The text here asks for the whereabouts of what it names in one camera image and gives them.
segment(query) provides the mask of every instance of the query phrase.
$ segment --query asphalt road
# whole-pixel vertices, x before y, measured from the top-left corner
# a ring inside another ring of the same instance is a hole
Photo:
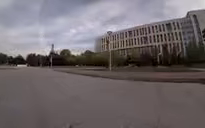
[[[0,128],[205,128],[205,85],[0,70]]]

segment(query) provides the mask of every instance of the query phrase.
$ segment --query building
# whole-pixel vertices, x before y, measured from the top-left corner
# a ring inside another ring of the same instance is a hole
[[[164,46],[169,53],[175,49],[178,55],[185,55],[188,43],[204,43],[202,30],[205,28],[205,10],[189,11],[183,18],[145,24],[105,34],[96,40],[96,52],[110,50],[120,55],[133,52],[163,55]]]

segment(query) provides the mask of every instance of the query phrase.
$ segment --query building facade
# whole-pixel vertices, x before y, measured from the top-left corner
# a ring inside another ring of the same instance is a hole
[[[188,43],[204,43],[202,30],[205,29],[205,10],[190,11],[183,18],[145,24],[105,34],[97,38],[96,52],[115,51],[126,56],[138,52],[163,54],[164,46],[169,53],[185,56]]]

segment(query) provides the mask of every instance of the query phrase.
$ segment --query lamp post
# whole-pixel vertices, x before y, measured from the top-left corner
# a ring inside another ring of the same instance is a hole
[[[108,31],[107,34],[108,34],[107,47],[108,47],[108,52],[109,52],[109,71],[111,71],[111,70],[112,70],[112,69],[111,69],[112,63],[111,63],[111,43],[110,43],[110,36],[111,36],[111,34],[112,34],[112,31]]]

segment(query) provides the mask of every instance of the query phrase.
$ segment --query cloud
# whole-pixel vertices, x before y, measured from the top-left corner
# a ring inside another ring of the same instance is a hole
[[[116,31],[205,8],[205,0],[0,0],[0,52],[47,54],[50,45],[74,53]]]

